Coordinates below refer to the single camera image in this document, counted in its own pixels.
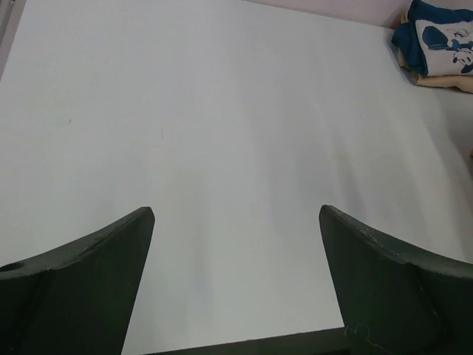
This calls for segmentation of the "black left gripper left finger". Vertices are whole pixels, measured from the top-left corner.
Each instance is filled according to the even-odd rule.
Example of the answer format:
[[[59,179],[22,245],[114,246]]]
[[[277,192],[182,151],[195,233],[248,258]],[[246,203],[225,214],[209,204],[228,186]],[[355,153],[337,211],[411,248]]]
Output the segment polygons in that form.
[[[141,207],[1,267],[2,354],[121,354],[152,240]]]

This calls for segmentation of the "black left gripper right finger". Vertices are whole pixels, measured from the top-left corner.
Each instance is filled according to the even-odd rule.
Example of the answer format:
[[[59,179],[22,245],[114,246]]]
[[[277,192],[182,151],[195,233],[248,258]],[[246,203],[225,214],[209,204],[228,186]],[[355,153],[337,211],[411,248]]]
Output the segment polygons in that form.
[[[323,205],[319,225],[352,354],[471,354],[472,264]]]

